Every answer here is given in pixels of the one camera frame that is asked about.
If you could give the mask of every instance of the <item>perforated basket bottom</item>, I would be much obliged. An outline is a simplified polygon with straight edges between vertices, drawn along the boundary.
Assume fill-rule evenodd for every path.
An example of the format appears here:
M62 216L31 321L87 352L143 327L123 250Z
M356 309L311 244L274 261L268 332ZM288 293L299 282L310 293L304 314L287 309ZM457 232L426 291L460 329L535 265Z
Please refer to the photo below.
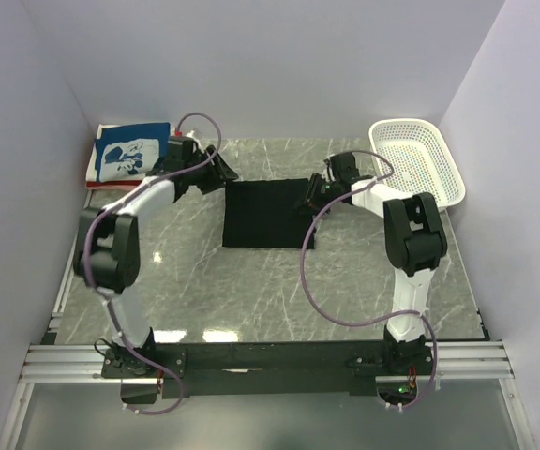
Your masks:
M430 192L437 204L448 202L441 178L423 144L413 140L386 141L377 145L376 150L396 168L395 174L385 180L388 186L404 192ZM380 164L382 172L387 173L388 167Z

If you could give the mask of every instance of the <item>gray marble surface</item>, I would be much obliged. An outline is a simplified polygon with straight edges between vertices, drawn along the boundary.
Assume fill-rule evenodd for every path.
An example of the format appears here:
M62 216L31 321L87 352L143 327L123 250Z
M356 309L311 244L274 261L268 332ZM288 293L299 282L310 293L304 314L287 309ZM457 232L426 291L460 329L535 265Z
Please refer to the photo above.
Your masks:
M244 180L308 177L331 153L368 140L228 140L226 161ZM369 159L364 167L371 170ZM100 191L92 205L121 195ZM224 248L224 191L192 188L141 228L138 290L157 341L288 341L382 338L383 324L349 329L319 316L299 282L298 250ZM431 284L429 319L438 338L482 338L476 305L446 213L449 252ZM307 257L310 289L342 320L361 321L391 308L394 271L384 251L382 220L337 205ZM71 281L56 343L87 344L110 335L103 308L80 278Z

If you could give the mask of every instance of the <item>plastic basket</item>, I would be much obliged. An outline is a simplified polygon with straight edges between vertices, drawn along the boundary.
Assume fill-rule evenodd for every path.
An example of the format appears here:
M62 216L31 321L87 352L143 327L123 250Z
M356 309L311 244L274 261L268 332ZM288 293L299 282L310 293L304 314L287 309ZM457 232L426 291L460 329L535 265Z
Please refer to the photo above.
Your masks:
M376 122L368 132L372 151L395 167L384 183L411 193L430 192L444 209L466 195L466 187L441 132L426 120L392 119ZM388 172L382 161L373 158L379 174Z

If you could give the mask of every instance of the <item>black cloth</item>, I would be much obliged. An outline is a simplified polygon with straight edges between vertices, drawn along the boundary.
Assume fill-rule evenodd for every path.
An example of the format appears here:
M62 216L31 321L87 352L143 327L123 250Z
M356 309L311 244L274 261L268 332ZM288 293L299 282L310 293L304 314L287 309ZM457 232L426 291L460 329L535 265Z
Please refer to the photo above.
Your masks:
M227 184L222 246L301 248L312 216L300 215L294 207L307 187L306 178ZM314 234L307 248L314 248Z

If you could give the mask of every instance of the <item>gray wall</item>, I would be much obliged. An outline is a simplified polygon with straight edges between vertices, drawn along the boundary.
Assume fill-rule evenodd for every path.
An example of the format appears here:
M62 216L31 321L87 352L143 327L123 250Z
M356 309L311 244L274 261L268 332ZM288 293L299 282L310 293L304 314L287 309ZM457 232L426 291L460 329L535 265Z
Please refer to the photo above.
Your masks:
M505 3L441 127L468 189L459 245L540 444L540 1Z
M0 0L0 431L51 314L91 130L23 6Z
M201 110L233 137L442 118L503 0L23 0L92 126Z

